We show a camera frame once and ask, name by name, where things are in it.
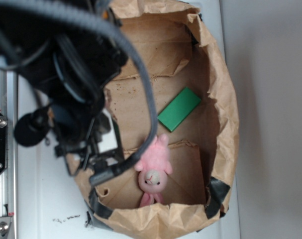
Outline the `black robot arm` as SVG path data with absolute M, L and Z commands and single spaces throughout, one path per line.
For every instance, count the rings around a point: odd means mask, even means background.
M 52 130 L 58 157 L 73 154 L 81 169 L 103 172 L 109 160 L 124 161 L 105 87 L 128 56 L 110 36 L 55 20 L 52 15 L 65 14 L 67 6 L 121 26 L 109 7 L 94 7 L 92 0 L 0 0 L 0 68 L 20 74 L 49 99 L 18 120 L 14 137 L 31 147 Z

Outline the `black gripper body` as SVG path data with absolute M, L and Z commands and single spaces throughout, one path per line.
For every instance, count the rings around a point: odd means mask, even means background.
M 107 171 L 108 160 L 124 161 L 119 128 L 104 101 L 89 106 L 73 100 L 50 99 L 48 104 L 21 117 L 14 127 L 14 137 L 24 147 L 35 146 L 53 131 L 58 144 L 55 155 L 79 159 L 76 169 L 67 167 L 69 175 L 90 168 L 95 174 Z

